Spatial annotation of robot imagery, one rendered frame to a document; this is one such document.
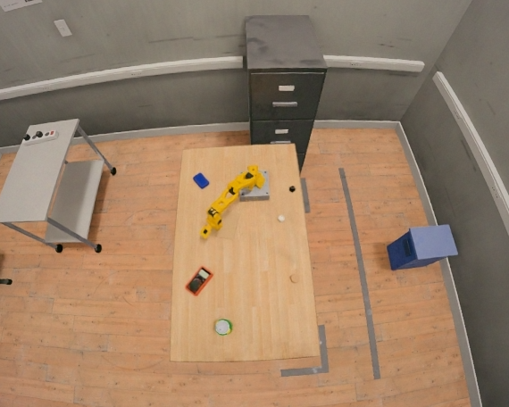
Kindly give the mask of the tan flat mat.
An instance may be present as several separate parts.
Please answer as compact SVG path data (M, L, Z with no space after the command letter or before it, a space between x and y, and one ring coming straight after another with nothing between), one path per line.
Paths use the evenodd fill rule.
M209 236L222 237L234 240L236 228L238 224L239 213L224 211L222 215L219 215L222 220L222 227L216 231L211 228L211 234Z

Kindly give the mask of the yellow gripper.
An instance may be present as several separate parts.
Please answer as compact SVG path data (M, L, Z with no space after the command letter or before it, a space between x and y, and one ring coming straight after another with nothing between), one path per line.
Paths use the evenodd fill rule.
M202 230L200 231L200 234L204 237L204 238L207 238L208 235L211 233L211 228L216 228L216 229L220 229L222 227L222 223L219 225L219 226L216 226L214 223L212 223L211 221L208 220L208 218L206 219L208 223L208 226L204 226L202 228Z

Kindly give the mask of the small blue rounded block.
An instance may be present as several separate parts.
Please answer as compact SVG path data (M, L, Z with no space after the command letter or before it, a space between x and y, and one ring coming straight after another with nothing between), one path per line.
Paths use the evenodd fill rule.
M204 176L204 174L202 174L201 172L197 173L194 177L193 177L193 180L199 185L199 187L201 189L204 189L206 188L207 186L210 185L210 182L209 180Z

